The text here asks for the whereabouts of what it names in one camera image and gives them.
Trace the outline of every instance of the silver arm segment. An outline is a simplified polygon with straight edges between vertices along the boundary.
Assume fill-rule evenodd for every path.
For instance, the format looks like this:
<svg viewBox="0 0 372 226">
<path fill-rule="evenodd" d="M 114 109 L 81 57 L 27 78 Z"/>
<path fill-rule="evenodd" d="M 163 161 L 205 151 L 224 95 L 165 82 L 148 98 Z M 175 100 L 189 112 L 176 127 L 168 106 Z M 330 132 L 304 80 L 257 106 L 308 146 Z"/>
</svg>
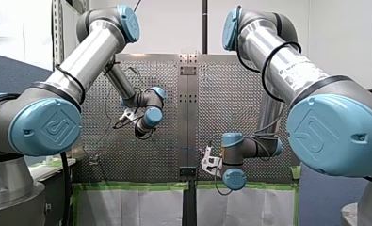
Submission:
<svg viewBox="0 0 372 226">
<path fill-rule="evenodd" d="M 80 45 L 45 82 L 32 84 L 16 100 L 0 100 L 0 154 L 68 151 L 80 135 L 86 92 L 111 58 L 138 40 L 137 17 L 127 6 L 89 11 L 77 23 L 77 36 Z M 147 108 L 137 121 L 137 136 L 142 137 L 162 121 L 165 92 L 151 88 L 137 94 L 119 65 L 113 66 L 108 78 L 123 100 L 137 96 L 143 103 L 124 102 L 126 106 Z"/>
<path fill-rule="evenodd" d="M 283 15 L 245 9 L 238 12 L 232 10 L 226 19 L 223 47 L 237 51 L 259 71 L 268 62 L 263 82 L 290 109 L 288 141 L 296 156 L 323 174 L 372 175 L 372 94 L 346 76 L 324 73 L 287 44 L 297 41 L 297 33 Z M 262 153 L 273 156 L 281 150 L 281 142 L 274 145 L 274 139 L 266 140 L 270 133 L 277 132 L 278 123 L 267 126 L 281 108 L 281 103 L 264 93 L 258 133 L 253 138 L 237 133 L 223 135 L 220 174 L 230 189 L 237 190 L 245 184 L 244 158 L 262 157 Z"/>
</svg>

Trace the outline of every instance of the metal frame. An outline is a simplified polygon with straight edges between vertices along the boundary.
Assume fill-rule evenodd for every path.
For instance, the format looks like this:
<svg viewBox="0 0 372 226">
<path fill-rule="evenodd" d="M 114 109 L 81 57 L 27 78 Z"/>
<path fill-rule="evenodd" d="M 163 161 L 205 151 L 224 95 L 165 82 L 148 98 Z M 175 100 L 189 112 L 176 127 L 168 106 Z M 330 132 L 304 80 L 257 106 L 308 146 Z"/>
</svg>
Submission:
<svg viewBox="0 0 372 226">
<path fill-rule="evenodd" d="M 175 114 L 173 109 L 176 109 L 176 121 L 177 121 L 177 135 L 174 137 L 177 137 L 176 140 L 176 145 L 177 145 L 177 153 L 175 153 L 175 157 L 177 158 L 177 162 L 175 163 L 175 166 L 170 165 L 167 167 L 170 167 L 170 180 L 167 178 L 164 178 L 162 176 L 156 176 L 155 178 L 159 177 L 161 178 L 160 180 L 156 180 L 155 178 L 150 178 L 149 180 L 145 180 L 145 178 L 140 178 L 139 180 L 134 180 L 133 177 L 120 177 L 118 174 L 121 173 L 135 173 L 135 175 L 141 175 L 139 174 L 139 170 L 136 170 L 136 172 L 132 172 L 131 169 L 124 169 L 121 171 L 113 171 L 109 172 L 110 170 L 118 170 L 119 168 L 125 168 L 125 166 L 120 163 L 122 159 L 126 158 L 126 155 L 128 152 L 124 153 L 125 150 L 121 149 L 121 146 L 119 143 L 123 143 L 123 145 L 137 145 L 137 147 L 140 147 L 138 143 L 135 142 L 129 142 L 129 137 L 132 137 L 132 133 L 129 130 L 128 132 L 125 132 L 124 134 L 117 134 L 118 132 L 113 132 L 113 135 L 107 135 L 105 138 L 105 141 L 107 142 L 106 144 L 108 146 L 104 146 L 104 144 L 98 145 L 98 147 L 91 147 L 87 148 L 87 144 L 92 144 L 98 139 L 102 134 L 103 130 L 101 128 L 105 128 L 107 121 L 97 121 L 94 118 L 88 118 L 88 112 L 93 111 L 93 114 L 97 117 L 103 117 L 104 111 L 101 109 L 102 101 L 98 100 L 96 95 L 98 96 L 103 96 L 103 102 L 105 101 L 105 98 L 107 94 L 109 93 L 110 90 L 112 90 L 109 98 L 107 99 L 108 102 L 110 103 L 109 106 L 109 111 L 111 112 L 111 117 L 116 117 L 117 115 L 120 115 L 122 113 L 123 108 L 119 107 L 119 96 L 116 94 L 113 88 L 111 88 L 111 85 L 107 81 L 107 79 L 103 76 L 100 76 L 96 83 L 94 84 L 94 91 L 90 90 L 88 93 L 88 98 L 83 105 L 84 107 L 84 114 L 85 118 L 87 121 L 85 121 L 85 128 L 84 128 L 84 134 L 86 134 L 85 138 L 88 140 L 83 140 L 86 143 L 86 150 L 88 153 L 91 153 L 92 156 L 91 158 L 95 157 L 96 154 L 105 154 L 106 151 L 115 151 L 112 154 L 109 154 L 107 156 L 103 156 L 101 159 L 98 158 L 98 156 L 95 158 L 97 160 L 102 160 L 103 164 L 102 166 L 105 169 L 105 172 L 101 171 L 98 167 L 92 167 L 89 166 L 89 163 L 81 163 L 79 162 L 77 166 L 74 169 L 74 177 L 76 177 L 76 168 L 77 168 L 77 173 L 79 170 L 84 170 L 84 173 L 88 173 L 89 175 L 95 177 L 97 180 L 98 178 L 102 178 L 101 176 L 104 176 L 102 174 L 107 174 L 108 179 L 110 178 L 111 180 L 115 180 L 115 178 L 121 178 L 121 180 L 131 180 L 131 181 L 139 181 L 139 182 L 167 182 L 167 181 L 184 181 L 188 182 L 188 190 L 184 192 L 184 199 L 183 199 L 183 226 L 195 226 L 197 225 L 197 192 L 196 192 L 196 184 L 198 180 L 206 180 L 211 178 L 206 178 L 206 174 L 201 174 L 202 171 L 200 170 L 199 167 L 199 148 L 204 148 L 206 145 L 204 141 L 202 140 L 202 136 L 210 136 L 207 134 L 201 134 L 201 128 L 200 125 L 202 125 L 203 121 L 200 120 L 205 120 L 206 115 L 201 115 L 201 114 L 206 114 L 206 110 L 202 106 L 202 101 L 205 101 L 203 98 L 206 98 L 206 96 L 203 96 L 203 89 L 216 89 L 216 88 L 211 88 L 209 86 L 206 86 L 208 84 L 205 84 L 204 87 L 201 87 L 201 83 L 206 82 L 205 79 L 212 79 L 212 77 L 208 77 L 207 75 L 209 74 L 209 70 L 212 68 L 215 68 L 215 64 L 219 63 L 223 67 L 219 67 L 220 70 L 228 70 L 225 73 L 232 73 L 234 76 L 235 73 L 239 73 L 242 79 L 245 79 L 246 77 L 249 78 L 249 76 L 253 76 L 253 74 L 250 74 L 247 72 L 245 69 L 242 68 L 242 66 L 239 65 L 239 62 L 237 61 L 235 56 L 206 56 L 206 55 L 198 55 L 198 54 L 181 54 L 181 55 L 116 55 L 117 61 L 121 62 L 122 68 L 125 70 L 126 67 L 128 66 L 135 66 L 137 63 L 142 64 L 142 65 L 148 65 L 146 66 L 147 68 L 144 68 L 143 70 L 141 79 L 140 77 L 134 75 L 130 70 L 126 71 L 126 74 L 130 81 L 133 84 L 133 86 L 141 86 L 141 87 L 146 87 L 151 84 L 144 84 L 146 81 L 150 81 L 149 79 L 154 80 L 154 77 L 158 77 L 159 81 L 162 82 L 165 79 L 165 72 L 161 70 L 166 70 L 165 67 L 162 67 L 161 64 L 168 64 L 170 63 L 170 71 L 171 71 L 171 76 L 170 76 L 170 83 L 171 85 L 169 86 L 176 86 L 176 91 L 173 91 L 170 93 L 169 97 L 170 99 L 170 104 L 165 105 L 166 109 L 169 111 L 171 110 L 170 113 L 168 113 L 167 116 L 170 114 Z M 150 78 L 150 76 L 143 77 L 145 73 L 150 74 L 155 74 L 153 78 Z M 175 79 L 177 84 L 174 84 L 176 82 L 173 82 L 173 76 L 176 76 Z M 245 91 L 251 91 L 253 89 L 251 95 L 253 96 L 253 100 L 251 102 L 254 103 L 253 107 L 256 107 L 254 112 L 253 117 L 255 117 L 255 113 L 258 113 L 259 107 L 257 107 L 256 101 L 260 103 L 261 96 L 259 93 L 262 93 L 262 90 L 260 89 L 260 83 L 254 81 L 256 83 L 253 88 L 250 88 L 250 84 L 246 84 L 245 86 L 242 87 L 242 92 L 238 93 L 239 98 L 245 101 L 245 98 L 250 97 L 250 93 L 248 92 L 247 97 L 245 97 Z M 218 95 L 218 98 L 222 98 L 223 92 L 222 93 L 214 93 L 215 95 Z M 222 105 L 217 105 L 217 107 L 220 107 L 225 109 L 227 103 L 224 103 Z M 248 128 L 255 129 L 255 124 L 253 119 L 248 119 L 248 121 L 243 120 L 242 123 L 242 128 L 245 127 L 245 123 L 249 126 Z M 218 123 L 221 124 L 223 123 L 223 127 L 225 128 L 226 122 L 221 121 L 217 122 L 214 121 L 213 123 Z M 282 124 L 282 140 L 286 141 L 286 132 L 284 131 L 284 126 Z M 219 143 L 216 142 L 216 146 L 214 147 L 214 152 L 218 154 L 219 150 Z M 295 155 L 290 151 L 290 148 L 287 143 L 284 143 L 285 149 L 287 150 L 286 154 L 291 154 L 289 157 L 290 159 L 287 159 L 290 161 L 287 162 L 286 164 L 291 164 L 291 166 L 296 166 L 299 164 L 298 159 L 295 157 Z M 135 164 L 145 162 L 145 158 L 149 159 L 149 155 L 147 155 L 145 152 L 138 153 L 138 150 L 135 150 L 132 152 L 133 159 L 136 159 Z M 160 158 L 159 156 L 156 156 L 154 159 L 149 159 L 149 163 L 144 166 L 144 169 L 141 169 L 141 171 L 149 171 L 149 167 L 154 165 L 154 161 L 156 161 L 156 158 Z M 270 162 L 271 164 L 276 164 L 278 161 L 281 160 L 273 160 Z M 256 172 L 257 170 L 262 171 L 262 170 L 272 170 L 273 165 L 269 165 L 268 163 L 261 162 L 260 160 L 246 160 L 246 172 L 248 173 L 249 171 Z M 172 169 L 178 168 L 179 171 L 175 171 L 174 173 L 172 172 Z M 251 174 L 249 174 L 249 181 L 256 181 L 256 182 L 269 182 L 269 183 L 290 183 L 293 182 L 292 180 L 292 173 L 291 169 L 289 169 L 289 175 L 285 175 L 283 178 L 278 178 L 275 177 L 275 172 L 269 174 L 274 175 L 274 177 L 256 177 Z M 87 181 L 87 178 L 82 178 L 80 182 L 85 182 Z"/>
<path fill-rule="evenodd" d="M 64 60 L 63 43 L 63 10 L 61 0 L 53 0 L 52 4 L 52 31 L 53 31 L 53 68 Z"/>
<path fill-rule="evenodd" d="M 188 190 L 183 195 L 183 226 L 197 225 L 197 168 L 195 153 L 198 126 L 198 55 L 182 54 L 180 55 L 179 64 L 179 87 L 182 87 L 184 94 L 179 96 L 179 105 L 183 111 L 181 114 L 186 119 L 186 129 L 182 130 L 182 142 L 186 144 L 186 152 L 180 156 L 182 165 L 180 167 L 181 178 L 188 182 Z"/>
</svg>

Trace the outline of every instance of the metal wall panel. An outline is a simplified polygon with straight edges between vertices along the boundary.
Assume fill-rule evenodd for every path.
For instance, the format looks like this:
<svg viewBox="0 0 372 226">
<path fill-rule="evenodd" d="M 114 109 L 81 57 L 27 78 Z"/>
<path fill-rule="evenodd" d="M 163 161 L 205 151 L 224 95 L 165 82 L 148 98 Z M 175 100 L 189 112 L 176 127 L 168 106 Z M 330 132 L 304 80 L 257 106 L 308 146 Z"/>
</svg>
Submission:
<svg viewBox="0 0 372 226">
<path fill-rule="evenodd" d="M 180 68 L 185 64 L 178 55 L 117 55 L 136 88 L 159 86 L 167 92 L 164 120 L 145 141 L 135 138 L 134 126 L 111 129 L 124 108 L 109 81 L 100 76 L 83 104 L 82 140 L 90 157 L 99 156 L 101 167 L 90 164 L 88 159 L 80 161 L 73 173 L 76 182 L 104 178 L 179 181 L 179 167 L 198 167 L 202 156 L 199 149 L 204 149 L 210 138 L 214 140 L 214 154 L 218 155 L 222 133 L 253 133 L 262 96 L 260 75 L 246 71 L 236 56 L 197 58 L 198 62 L 193 59 L 192 64 L 196 74 L 181 75 Z M 249 181 L 292 181 L 290 167 L 299 161 L 287 142 L 284 123 L 280 130 L 283 153 L 268 162 L 246 160 Z M 213 179 L 201 169 L 197 172 L 197 180 Z"/>
<path fill-rule="evenodd" d="M 241 132 L 251 135 L 257 126 L 262 98 L 260 74 L 244 69 L 236 56 L 198 56 L 199 61 L 199 123 L 197 147 L 204 149 L 213 139 L 213 154 L 218 156 L 221 135 Z M 291 166 L 299 163 L 292 152 L 285 130 L 287 112 L 283 114 L 280 138 L 283 153 L 268 162 L 246 159 L 244 170 L 249 181 L 289 183 L 292 181 Z M 198 161 L 202 155 L 197 153 Z M 213 177 L 199 168 L 199 180 Z"/>
<path fill-rule="evenodd" d="M 82 106 L 82 141 L 88 156 L 99 155 L 102 168 L 85 158 L 75 167 L 74 180 L 178 181 L 178 55 L 117 55 L 116 59 L 135 88 L 165 90 L 164 120 L 148 140 L 134 136 L 133 124 L 113 130 L 124 107 L 108 79 L 100 75 Z"/>
</svg>

